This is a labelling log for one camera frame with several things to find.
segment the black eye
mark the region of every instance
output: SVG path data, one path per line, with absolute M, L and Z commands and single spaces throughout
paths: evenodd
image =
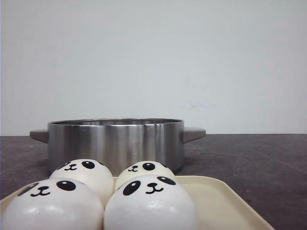
M 140 187 L 140 185 L 141 185 L 141 182 L 140 182 L 140 181 L 133 181 L 133 182 L 131 182 L 129 185 L 127 185 L 127 186 L 124 188 L 123 194 L 124 194 L 125 196 L 131 195 L 131 194 L 134 193 L 136 190 L 138 190 L 138 188 Z
M 145 170 L 150 171 L 150 170 L 154 170 L 155 165 L 154 165 L 154 164 L 151 164 L 151 163 L 145 163 L 145 164 L 143 164 L 143 168 L 144 168 Z
M 95 167 L 94 163 L 91 161 L 83 161 L 82 165 L 87 169 L 93 169 Z
M 58 167 L 58 168 L 57 168 L 57 170 L 59 170 L 59 169 L 61 169 L 61 168 L 65 167 L 65 166 L 66 166 L 66 165 L 68 165 L 70 162 L 71 162 L 71 161 L 66 162 L 64 165 L 62 165 L 62 166 Z
M 175 185 L 176 184 L 175 181 L 173 181 L 173 180 L 171 180 L 171 179 L 169 179 L 167 177 L 164 177 L 164 176 L 158 176 L 157 179 L 159 181 L 162 181 L 162 182 L 166 183 L 166 184 L 170 184 L 170 185 Z
M 31 190 L 32 188 L 34 188 L 35 186 L 37 186 L 39 183 L 36 182 L 32 185 L 29 185 L 28 187 L 26 187 L 24 190 L 22 190 L 17 196 L 21 196 L 22 194 L 25 194 L 26 192 L 28 192 L 29 190 Z
M 65 191 L 73 191 L 76 188 L 76 185 L 71 181 L 59 181 L 57 182 L 57 187 Z

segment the white wall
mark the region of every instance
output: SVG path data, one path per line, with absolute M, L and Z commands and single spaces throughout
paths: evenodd
M 2 0 L 1 134 L 169 117 L 307 133 L 306 0 Z

